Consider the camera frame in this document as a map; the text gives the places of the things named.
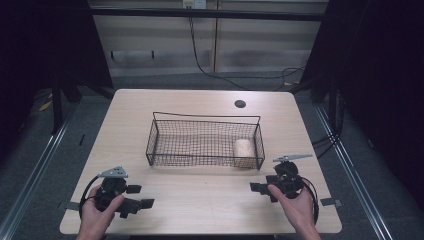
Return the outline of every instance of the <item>floor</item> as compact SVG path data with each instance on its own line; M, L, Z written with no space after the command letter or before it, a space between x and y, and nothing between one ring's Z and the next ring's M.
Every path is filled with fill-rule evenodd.
M287 91L296 85L302 72L292 70L294 73L286 78L278 76L284 74L283 70L286 67L300 68L306 61L305 53L299 53L299 55L237 53L238 56L250 54L250 59L257 59L243 65L240 62L236 64L235 60L233 62L231 56L235 55L227 53L229 71L211 73L225 78L211 78L193 67L193 59L190 60L191 63L188 63L189 60L179 63L181 66L188 66L187 68L167 68L167 64L178 62L179 59L190 59L187 53L182 53L182 58L178 58L178 54L170 56L163 53L162 56L162 53L156 53L154 59L149 56L151 53L145 52L115 53L114 59L111 59L109 54L105 53L115 84L114 90L164 88ZM278 55L291 56L292 59L288 57L280 59L280 62L271 66L273 69L270 70L268 60L278 59ZM12 239L75 238L75 236L60 233L59 226L64 212L58 209L58 206L61 202L69 201L72 196L110 104L110 100L82 87L83 98L80 103L64 101L64 113L67 116L66 129L58 139L51 135L52 108L39 111L49 91L49 89L41 90L38 97L36 96L34 108L25 122L15 151L10 154L7 163L0 169L0 180L7 183L0 186L0 191L3 193L0 196L0 220L3 222L0 233L11 233ZM326 136L327 132L319 109L325 109L328 103L326 101L319 105L312 103L309 91L299 92L295 95L295 99L311 142ZM387 169L378 151L370 147L360 125L349 116L348 109L343 126L341 139L349 156L347 163L343 163L340 153L334 148L330 148L319 159L332 197L341 203L337 211L343 229L336 235L323 234L321 237L323 239L424 239L423 213L417 208L402 184ZM55 140L60 143L57 149L50 152L50 160L45 163L45 170L41 173L33 173L33 170L42 162L40 156L45 155L46 145L49 141ZM320 155L329 145L329 141L318 144L315 149L316 154ZM349 172L359 176L361 180L359 184L365 187L366 195L371 202L365 201L367 198L364 200L363 192L358 192L358 186L355 186L358 182L352 180L354 177ZM32 178L34 174L38 174L36 185L29 181L34 179ZM29 192L23 191L24 189L30 189L31 194L28 196ZM27 201L20 201L22 196ZM379 214L377 216L381 217L380 220L373 219L376 216L375 213ZM10 218L14 219L13 223L16 225L5 224L9 223ZM375 226L373 225L375 222L383 223L383 225ZM379 229L378 227L381 226L387 230ZM296 236L285 237L296 239ZM107 239L129 238L130 236L107 237Z

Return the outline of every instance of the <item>wrist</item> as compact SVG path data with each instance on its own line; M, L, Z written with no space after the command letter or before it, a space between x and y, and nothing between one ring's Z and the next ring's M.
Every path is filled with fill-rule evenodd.
M296 228L296 233L301 236L302 240L320 240L321 237L315 225L301 225L301 227Z

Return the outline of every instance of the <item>finger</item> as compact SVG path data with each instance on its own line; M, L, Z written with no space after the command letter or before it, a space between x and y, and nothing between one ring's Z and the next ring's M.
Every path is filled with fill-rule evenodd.
M113 215L115 211L121 206L122 202L124 202L124 196L118 195L116 196L112 202L110 202L109 207L104 211L104 213Z
M288 200L288 198L281 192L281 190L273 185L273 184L269 184L268 185L268 190L271 192L271 194L280 202L285 202Z
M88 197L96 196L97 190L100 188L100 185L93 187L88 194Z

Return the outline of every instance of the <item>wall outlet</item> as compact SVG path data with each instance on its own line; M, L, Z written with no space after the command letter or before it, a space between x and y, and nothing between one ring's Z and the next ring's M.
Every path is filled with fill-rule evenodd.
M194 9L194 1L195 0L183 0L183 8L184 9Z
M195 9L206 9L206 0L194 0Z
M183 0L184 9L206 9L206 0Z

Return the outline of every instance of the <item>gray floor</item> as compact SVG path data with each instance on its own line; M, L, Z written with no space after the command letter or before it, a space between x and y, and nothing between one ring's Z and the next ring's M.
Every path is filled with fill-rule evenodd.
M223 73L225 76L275 76L281 72ZM284 85L282 79L231 79L249 90L272 91L282 87L288 90L293 85ZM168 74L154 76L114 77L118 88L163 88L163 89L215 89L240 90L225 80L213 79L200 73ZM69 125L57 148L40 185L20 221L13 239L74 239L63 235L59 225L64 212L57 209L60 202L68 201L73 194L85 161L94 144L110 100L85 88L81 89L83 99L79 104L65 102L65 112L75 108L69 118ZM302 118L311 141L326 135L310 92L295 95ZM52 129L52 109L44 112L38 107L43 98L34 102L25 127L11 153L9 161L0 170L0 220L17 199L20 190L39 160L49 141ZM342 141L356 170L367 187L376 207L384 217L393 239L424 239L424 217L403 186L393 177L384 164L381 155L371 149L368 139L360 126L346 113ZM319 155L324 147L317 148ZM343 206L337 209L343 229L336 235L322 235L323 239L378 239L358 197L343 169L337 154L330 150L319 159L330 192ZM129 236L108 236L108 239L129 239Z

